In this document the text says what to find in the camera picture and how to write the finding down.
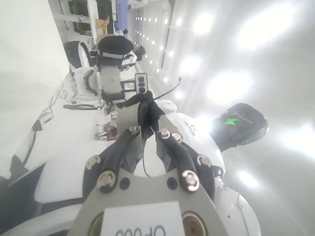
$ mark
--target white label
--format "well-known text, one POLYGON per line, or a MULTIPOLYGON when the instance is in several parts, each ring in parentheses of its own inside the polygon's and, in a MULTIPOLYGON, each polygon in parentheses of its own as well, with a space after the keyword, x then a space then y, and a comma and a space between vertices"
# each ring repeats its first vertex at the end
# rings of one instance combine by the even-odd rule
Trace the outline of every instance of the white label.
POLYGON ((108 208, 101 236, 185 236, 178 202, 108 208))

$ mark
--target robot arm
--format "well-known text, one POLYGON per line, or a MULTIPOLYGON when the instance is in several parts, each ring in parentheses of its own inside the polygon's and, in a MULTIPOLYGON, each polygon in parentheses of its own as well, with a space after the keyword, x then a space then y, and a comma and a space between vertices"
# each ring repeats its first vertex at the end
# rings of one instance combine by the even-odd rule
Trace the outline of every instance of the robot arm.
POLYGON ((119 137, 107 150, 87 161, 83 179, 85 201, 68 236, 90 235, 97 217, 106 208, 174 200, 179 203, 185 231, 227 236, 207 190, 209 177, 214 178, 211 162, 183 146, 178 129, 153 101, 152 93, 137 94, 116 104, 115 110, 119 137), (137 177, 133 175, 135 165, 143 157, 145 141, 153 132, 158 155, 170 157, 169 162, 163 158, 167 173, 137 177))

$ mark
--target black strap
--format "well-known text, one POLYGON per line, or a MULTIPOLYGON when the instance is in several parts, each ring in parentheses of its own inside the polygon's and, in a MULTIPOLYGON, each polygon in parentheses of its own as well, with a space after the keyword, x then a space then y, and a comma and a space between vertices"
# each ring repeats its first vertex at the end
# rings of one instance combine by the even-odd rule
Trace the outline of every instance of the black strap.
POLYGON ((86 77, 84 77, 83 79, 85 80, 85 85, 86 85, 87 89, 88 89, 92 94, 94 94, 95 96, 97 96, 97 91, 96 91, 95 89, 91 88, 90 83, 89 83, 89 79, 90 79, 90 77, 91 77, 93 74, 94 74, 94 71, 91 70, 91 71, 86 75, 86 77))

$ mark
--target white wall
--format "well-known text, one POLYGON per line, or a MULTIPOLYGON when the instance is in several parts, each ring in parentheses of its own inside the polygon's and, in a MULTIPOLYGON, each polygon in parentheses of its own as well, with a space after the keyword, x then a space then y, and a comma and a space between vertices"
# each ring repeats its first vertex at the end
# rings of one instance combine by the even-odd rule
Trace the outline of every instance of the white wall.
POLYGON ((47 0, 0 0, 0 175, 69 72, 47 0))

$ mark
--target seated robot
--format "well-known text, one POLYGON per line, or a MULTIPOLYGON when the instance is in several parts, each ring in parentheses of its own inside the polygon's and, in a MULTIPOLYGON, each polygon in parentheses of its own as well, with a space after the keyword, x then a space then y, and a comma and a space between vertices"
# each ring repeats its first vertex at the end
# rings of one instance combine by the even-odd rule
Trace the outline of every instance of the seated robot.
POLYGON ((120 72, 133 67, 136 60, 141 60, 145 49, 140 47, 133 52, 134 45, 130 40, 115 35, 102 36, 97 48, 98 51, 90 53, 90 67, 74 70, 79 97, 84 101, 103 99, 107 105, 124 100, 125 93, 121 85, 124 80, 121 80, 120 72))

